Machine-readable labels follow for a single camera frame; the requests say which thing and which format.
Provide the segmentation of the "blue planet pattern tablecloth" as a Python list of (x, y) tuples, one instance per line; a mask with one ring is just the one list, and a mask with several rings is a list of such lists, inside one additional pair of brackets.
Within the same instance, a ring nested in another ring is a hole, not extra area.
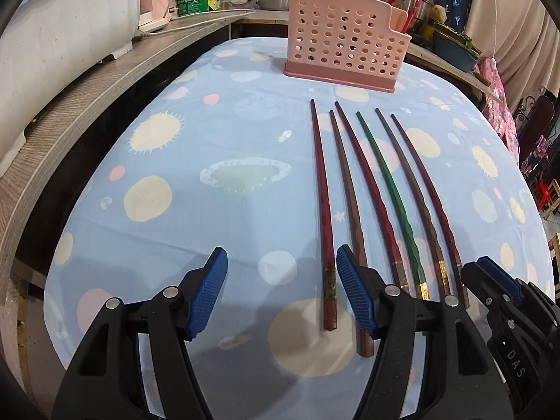
[(217, 419), (349, 419), (372, 362), (354, 318), (321, 318), (314, 128), (321, 131), (333, 239), (351, 240), (336, 139), (379, 148), (439, 298), (399, 153), (417, 152), (463, 262), (488, 256), (552, 293), (542, 221), (516, 162), (452, 84), (404, 65), (394, 93), (298, 80), (287, 43), (229, 41), (203, 54), (120, 136), (72, 210), (48, 273), (44, 321), (68, 364), (103, 303), (152, 298), (216, 246), (229, 270), (207, 328), (188, 346)]

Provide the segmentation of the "pink perforated utensil holder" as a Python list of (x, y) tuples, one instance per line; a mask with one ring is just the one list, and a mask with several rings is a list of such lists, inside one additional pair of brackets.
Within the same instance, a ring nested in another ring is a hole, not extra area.
[(289, 0), (289, 77), (392, 93), (408, 14), (380, 0)]

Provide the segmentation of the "pink floral apron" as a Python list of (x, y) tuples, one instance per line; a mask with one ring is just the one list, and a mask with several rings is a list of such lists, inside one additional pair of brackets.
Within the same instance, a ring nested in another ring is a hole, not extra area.
[(516, 123), (507, 103), (503, 82), (498, 73), (494, 58), (481, 59), (475, 66), (476, 73), (488, 80), (488, 87), (498, 100), (489, 99), (483, 115), (496, 131), (510, 153), (514, 163), (519, 165), (519, 144), (517, 140)]

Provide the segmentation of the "white blue dish rack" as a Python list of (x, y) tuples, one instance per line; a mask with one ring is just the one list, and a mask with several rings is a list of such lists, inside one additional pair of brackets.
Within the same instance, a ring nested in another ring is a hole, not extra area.
[(1, 169), (26, 127), (62, 90), (107, 56), (132, 48), (140, 0), (24, 0), (1, 35)]

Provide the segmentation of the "brown chopstick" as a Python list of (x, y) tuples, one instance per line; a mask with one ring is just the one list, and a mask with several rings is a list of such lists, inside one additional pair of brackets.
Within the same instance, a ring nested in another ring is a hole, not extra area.
[(413, 197), (415, 199), (415, 203), (419, 209), (421, 223), (424, 226), (424, 231), (426, 233), (427, 243), (431, 252), (432, 262), (434, 264), (434, 272), (436, 275), (437, 287), (439, 288), (440, 298), (443, 299), (447, 295), (451, 294), (451, 289), (448, 281), (447, 276), (447, 269), (445, 266), (443, 254), (440, 248), (440, 243), (438, 238), (436, 238), (436, 228), (433, 225), (430, 211), (428, 210), (424, 196), (422, 195), (422, 191), (420, 189), (420, 185), (415, 177), (415, 174), (412, 171), (412, 168), (404, 155), (404, 151), (400, 148), (400, 144), (394, 135), (392, 129), (390, 128), (388, 122), (386, 121), (382, 111), (379, 108), (375, 109), (376, 114), (378, 115), (381, 124), (384, 126), (387, 135), (389, 136), (391, 143), (397, 153), (398, 158), (400, 159), (400, 164), (402, 168), (404, 168), (404, 173), (409, 184), (409, 187), (412, 191)]
[[(349, 229), (351, 235), (352, 250), (361, 266), (368, 265), (364, 248), (364, 233), (361, 225), (361, 218), (358, 202), (355, 194), (354, 184), (348, 165), (348, 157), (345, 153), (344, 142), (340, 133), (337, 118), (333, 110), (329, 111), (332, 131), (338, 152), (341, 174), (344, 182), (344, 194), (346, 205), (348, 206)], [(374, 340), (369, 334), (357, 326), (357, 352), (361, 357), (370, 358), (374, 356)]]

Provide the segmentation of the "green chopstick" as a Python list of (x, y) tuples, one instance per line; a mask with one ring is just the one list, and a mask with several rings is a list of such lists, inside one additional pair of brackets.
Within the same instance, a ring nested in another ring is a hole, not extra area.
[(368, 123), (365, 121), (361, 112), (357, 112), (356, 116), (364, 130), (364, 134), (371, 146), (373, 154), (375, 155), (377, 163), (380, 167), (380, 172), (383, 175), (387, 190), (389, 192), (393, 207), (396, 210), (397, 218), (400, 224), (400, 230), (402, 236), (404, 237), (404, 246), (406, 248), (409, 265), (411, 267), (417, 296), (422, 298), (423, 300), (429, 300), (429, 288), (425, 277), (424, 267), (421, 264), (420, 251), (414, 238), (412, 226), (408, 221), (404, 202), (400, 197), (397, 185), (395, 183), (395, 180), (393, 179), (393, 175), (391, 174), (390, 169), (387, 166), (382, 150), (380, 149), (376, 139), (369, 129)]

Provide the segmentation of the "dark red chopstick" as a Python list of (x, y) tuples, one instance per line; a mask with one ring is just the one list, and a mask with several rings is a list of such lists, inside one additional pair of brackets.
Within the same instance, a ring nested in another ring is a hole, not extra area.
[(391, 225), (388, 217), (387, 209), (384, 205), (383, 200), (381, 199), (382, 195), (380, 194), (380, 189), (374, 178), (374, 175), (372, 174), (371, 168), (368, 164), (368, 160), (365, 157), (364, 151), (360, 145), (360, 142), (358, 141), (357, 135), (352, 129), (352, 126), (348, 121), (348, 117), (341, 107), (341, 104), (337, 100), (335, 101), (335, 107), (342, 123), (344, 123), (344, 128), (348, 132), (350, 143), (352, 145), (356, 158), (358, 159), (362, 174), (364, 176), (365, 184), (367, 185), (372, 203), (374, 205), (380, 226), (380, 234), (384, 240), (384, 248), (386, 250), (387, 258), (390, 263), (394, 282), (400, 287), (401, 290), (409, 293), (409, 283), (406, 278), (403, 257), (400, 254), (400, 249), (397, 244), (393, 226)]
[(324, 330), (337, 329), (336, 268), (333, 247), (333, 233), (328, 196), (328, 178), (324, 164), (324, 152), (315, 100), (310, 100), (313, 130), (315, 169), (318, 188), (318, 207), (321, 242), (321, 264), (323, 271), (323, 327)]
[(459, 250), (457, 249), (456, 246), (456, 240), (453, 234), (453, 231), (451, 230), (450, 227), (450, 223), (449, 220), (447, 218), (447, 215), (445, 213), (445, 211), (443, 210), (442, 207), (442, 203), (440, 200), (440, 197), (438, 195), (438, 192), (436, 191), (435, 185), (432, 181), (432, 179), (430, 178), (430, 175), (428, 174), (428, 171), (425, 168), (424, 162), (422, 161), (420, 154), (418, 153), (418, 150), (415, 148), (412, 140), (410, 139), (409, 135), (407, 135), (407, 132), (404, 130), (404, 127), (400, 124), (400, 122), (398, 121), (397, 117), (392, 114), (391, 115), (391, 119), (393, 119), (393, 122), (395, 124), (395, 126), (398, 128), (401, 137), (404, 139), (409, 151), (411, 152), (411, 155), (413, 156), (417, 167), (420, 171), (420, 175), (422, 177), (422, 179), (424, 180), (425, 186), (427, 188), (428, 194), (430, 195), (430, 198), (432, 200), (432, 203), (434, 205), (434, 209), (436, 211), (436, 216), (437, 219), (440, 221), (440, 227), (443, 233), (443, 237), (449, 252), (449, 257), (452, 263), (452, 271), (453, 271), (453, 276), (454, 276), (454, 281), (456, 283), (456, 288), (457, 288), (457, 294), (460, 297), (460, 300), (462, 301), (462, 303), (464, 304), (464, 306), (466, 308), (468, 308), (470, 306), (469, 304), (469, 298), (468, 298), (468, 293), (466, 290), (465, 285), (463, 285), (462, 282), (462, 278), (460, 275), (460, 271), (462, 269), (462, 263), (461, 263), (461, 259), (460, 259), (460, 253)]

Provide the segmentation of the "clear food container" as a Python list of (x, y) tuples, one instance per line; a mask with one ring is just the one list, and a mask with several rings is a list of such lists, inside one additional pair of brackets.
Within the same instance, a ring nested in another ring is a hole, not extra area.
[(259, 0), (219, 0), (219, 8), (223, 11), (232, 9), (234, 11), (252, 11), (256, 8)]

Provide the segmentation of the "beige curtain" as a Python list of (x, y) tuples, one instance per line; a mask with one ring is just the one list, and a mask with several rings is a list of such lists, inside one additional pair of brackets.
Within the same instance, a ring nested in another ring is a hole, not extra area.
[(496, 60), (509, 107), (559, 92), (559, 29), (540, 0), (472, 0), (465, 32)]

